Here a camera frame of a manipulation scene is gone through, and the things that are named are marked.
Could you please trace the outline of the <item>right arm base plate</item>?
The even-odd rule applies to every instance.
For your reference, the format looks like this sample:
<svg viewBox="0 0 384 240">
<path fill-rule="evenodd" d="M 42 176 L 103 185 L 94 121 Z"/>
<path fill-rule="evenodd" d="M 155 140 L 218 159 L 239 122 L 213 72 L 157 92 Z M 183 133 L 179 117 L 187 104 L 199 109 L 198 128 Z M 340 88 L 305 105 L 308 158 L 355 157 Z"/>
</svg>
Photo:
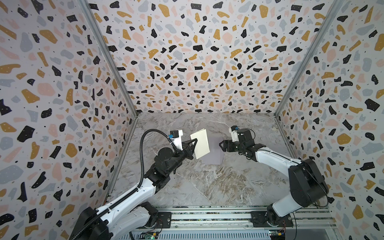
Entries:
<svg viewBox="0 0 384 240">
<path fill-rule="evenodd" d="M 286 215 L 285 217 L 276 217 L 268 211 L 251 212 L 250 222 L 253 224 L 254 228 L 283 228 L 294 226 L 290 215 Z"/>
</svg>

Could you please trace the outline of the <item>lavender envelope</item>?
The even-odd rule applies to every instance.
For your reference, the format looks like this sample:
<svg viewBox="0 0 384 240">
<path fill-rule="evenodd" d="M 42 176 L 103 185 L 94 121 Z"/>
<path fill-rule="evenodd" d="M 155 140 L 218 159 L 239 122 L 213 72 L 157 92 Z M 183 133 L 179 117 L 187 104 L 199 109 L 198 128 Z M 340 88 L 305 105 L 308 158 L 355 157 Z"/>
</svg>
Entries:
<svg viewBox="0 0 384 240">
<path fill-rule="evenodd" d="M 224 152 L 219 144 L 223 141 L 223 137 L 212 135 L 208 137 L 210 152 L 200 158 L 207 165 L 221 165 L 224 159 Z"/>
</svg>

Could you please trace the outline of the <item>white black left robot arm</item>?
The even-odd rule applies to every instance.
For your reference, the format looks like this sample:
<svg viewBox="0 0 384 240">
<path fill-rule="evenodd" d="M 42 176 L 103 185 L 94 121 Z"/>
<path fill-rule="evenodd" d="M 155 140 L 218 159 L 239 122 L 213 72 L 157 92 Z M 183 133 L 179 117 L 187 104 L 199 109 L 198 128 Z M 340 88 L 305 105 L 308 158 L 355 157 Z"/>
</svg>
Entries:
<svg viewBox="0 0 384 240">
<path fill-rule="evenodd" d="M 161 190 L 184 160 L 192 160 L 197 139 L 182 142 L 182 150 L 162 148 L 145 173 L 143 182 L 113 201 L 81 212 L 70 236 L 72 240 L 117 240 L 144 226 L 153 227 L 158 210 L 148 199 Z"/>
</svg>

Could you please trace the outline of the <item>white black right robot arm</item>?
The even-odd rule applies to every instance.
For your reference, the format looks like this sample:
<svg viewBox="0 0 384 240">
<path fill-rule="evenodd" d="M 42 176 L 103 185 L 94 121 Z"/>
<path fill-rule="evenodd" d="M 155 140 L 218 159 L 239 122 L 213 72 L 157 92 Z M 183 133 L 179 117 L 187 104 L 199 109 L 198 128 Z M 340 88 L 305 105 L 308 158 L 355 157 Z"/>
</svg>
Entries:
<svg viewBox="0 0 384 240">
<path fill-rule="evenodd" d="M 266 223 L 271 227 L 278 227 L 291 213 L 328 196 L 329 188 L 313 160 L 294 159 L 277 153 L 263 144 L 256 144 L 250 129 L 233 126 L 229 131 L 232 139 L 219 143 L 223 152 L 237 152 L 247 160 L 265 164 L 289 179 L 290 192 L 269 205 L 265 215 L 255 217 L 253 223 Z"/>
</svg>

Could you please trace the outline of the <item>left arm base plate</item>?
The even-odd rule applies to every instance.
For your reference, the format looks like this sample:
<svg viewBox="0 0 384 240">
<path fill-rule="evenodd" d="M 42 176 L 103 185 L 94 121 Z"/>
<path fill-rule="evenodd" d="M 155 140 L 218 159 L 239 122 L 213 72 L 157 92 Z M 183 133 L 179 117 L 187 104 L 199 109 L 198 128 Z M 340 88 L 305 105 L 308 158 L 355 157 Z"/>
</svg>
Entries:
<svg viewBox="0 0 384 240">
<path fill-rule="evenodd" d="M 144 225 L 145 228 L 153 229 L 169 229 L 171 227 L 172 213 L 158 212 L 150 214 L 148 222 Z"/>
</svg>

